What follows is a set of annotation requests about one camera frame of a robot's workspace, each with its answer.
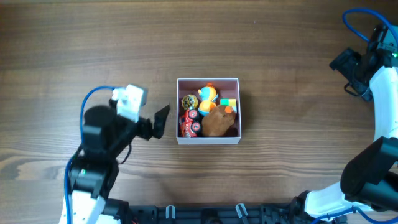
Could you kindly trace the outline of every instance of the orange nose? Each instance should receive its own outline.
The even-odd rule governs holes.
[[[226,107],[225,107],[225,112],[227,112],[227,113],[232,113],[232,107],[226,106]]]

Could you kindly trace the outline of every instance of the red toy truck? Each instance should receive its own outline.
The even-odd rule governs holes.
[[[179,124],[183,137],[197,137],[201,131],[199,113],[197,110],[188,109],[184,115],[180,117]]]

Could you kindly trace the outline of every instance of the wooden table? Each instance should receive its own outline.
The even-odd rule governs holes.
[[[373,103],[347,95],[328,64],[366,43],[352,7],[398,22],[392,1],[166,1],[0,6],[0,223],[58,223],[81,101],[98,85],[170,103],[164,137],[135,139],[111,198],[131,205],[288,202],[339,181],[372,143]],[[377,20],[349,21],[370,35]],[[178,146],[177,78],[237,77],[237,146]],[[106,104],[101,91],[88,106]],[[385,220],[396,213],[378,213]],[[363,223],[359,215],[350,223]]]

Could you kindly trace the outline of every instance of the plush toy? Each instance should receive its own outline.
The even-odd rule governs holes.
[[[236,113],[231,106],[218,105],[201,122],[204,136],[223,136],[235,122]]]
[[[211,83],[207,84],[207,86],[203,87],[201,90],[198,90],[198,93],[201,97],[198,111],[203,116],[206,116],[211,109],[216,107],[215,101],[218,97],[218,93]]]

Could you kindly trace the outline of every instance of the toy wheel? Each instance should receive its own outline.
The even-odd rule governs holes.
[[[194,121],[199,120],[199,113],[197,110],[188,111],[188,117]]]
[[[201,131],[201,124],[199,122],[194,122],[191,125],[191,130],[193,133],[198,134]]]

